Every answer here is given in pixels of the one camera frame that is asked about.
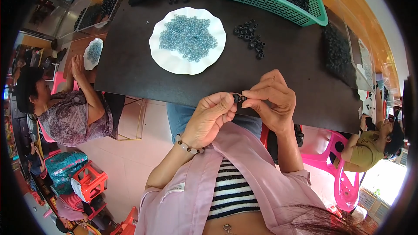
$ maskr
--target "pink tile floor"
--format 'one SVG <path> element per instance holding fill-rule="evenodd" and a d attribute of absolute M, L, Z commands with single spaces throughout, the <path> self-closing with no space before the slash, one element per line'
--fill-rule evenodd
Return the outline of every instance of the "pink tile floor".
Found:
<path fill-rule="evenodd" d="M 136 130 L 138 115 L 135 112 L 138 108 L 135 104 L 124 108 L 120 131 Z M 124 221 L 132 206 L 139 205 L 149 173 L 172 147 L 164 102 L 148 100 L 143 123 L 142 140 L 116 141 L 105 137 L 77 147 L 87 154 L 98 169 L 107 173 L 109 178 L 104 197 L 107 210 L 115 222 Z M 303 126 L 303 133 L 302 152 L 325 150 L 328 144 L 325 130 Z M 309 165 L 305 165 L 305 169 L 311 172 L 312 189 L 318 196 L 326 203 L 335 203 L 334 177 Z"/>

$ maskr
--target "black and white striped shirt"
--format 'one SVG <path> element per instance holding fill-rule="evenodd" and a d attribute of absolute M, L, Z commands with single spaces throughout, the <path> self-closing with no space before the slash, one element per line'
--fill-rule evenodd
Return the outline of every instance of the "black and white striped shirt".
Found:
<path fill-rule="evenodd" d="M 260 211 L 260 207 L 253 190 L 238 169 L 224 158 L 216 178 L 207 220 L 254 211 Z"/>

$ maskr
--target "olive green t-shirt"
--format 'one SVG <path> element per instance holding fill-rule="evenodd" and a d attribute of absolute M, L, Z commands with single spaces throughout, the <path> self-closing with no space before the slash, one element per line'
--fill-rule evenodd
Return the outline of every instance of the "olive green t-shirt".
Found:
<path fill-rule="evenodd" d="M 357 145 L 353 149 L 350 162 L 344 165 L 344 171 L 365 172 L 384 158 L 384 153 L 376 148 L 379 131 L 365 131 L 361 134 Z M 339 159 L 333 165 L 338 168 Z"/>

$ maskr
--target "blue jeans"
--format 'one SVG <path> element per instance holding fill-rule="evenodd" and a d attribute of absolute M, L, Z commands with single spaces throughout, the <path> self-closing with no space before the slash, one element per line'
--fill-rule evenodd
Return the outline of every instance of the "blue jeans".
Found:
<path fill-rule="evenodd" d="M 167 115 L 169 117 L 171 140 L 173 141 L 173 144 L 177 133 L 184 132 L 185 126 L 189 122 L 195 109 L 195 107 L 181 106 L 169 102 L 167 103 Z M 263 123 L 261 118 L 236 114 L 232 122 L 249 130 L 257 138 L 260 138 L 261 125 Z"/>

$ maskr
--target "purple patterned shirt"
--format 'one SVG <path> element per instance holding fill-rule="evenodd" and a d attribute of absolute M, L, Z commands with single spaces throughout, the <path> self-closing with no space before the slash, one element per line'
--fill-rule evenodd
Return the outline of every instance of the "purple patterned shirt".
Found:
<path fill-rule="evenodd" d="M 90 125 L 87 125 L 89 105 L 83 91 L 58 92 L 51 95 L 51 99 L 63 100 L 51 106 L 38 117 L 38 120 L 50 138 L 68 147 L 105 137 L 113 130 L 113 118 L 103 95 L 100 94 L 99 98 L 105 113 Z"/>

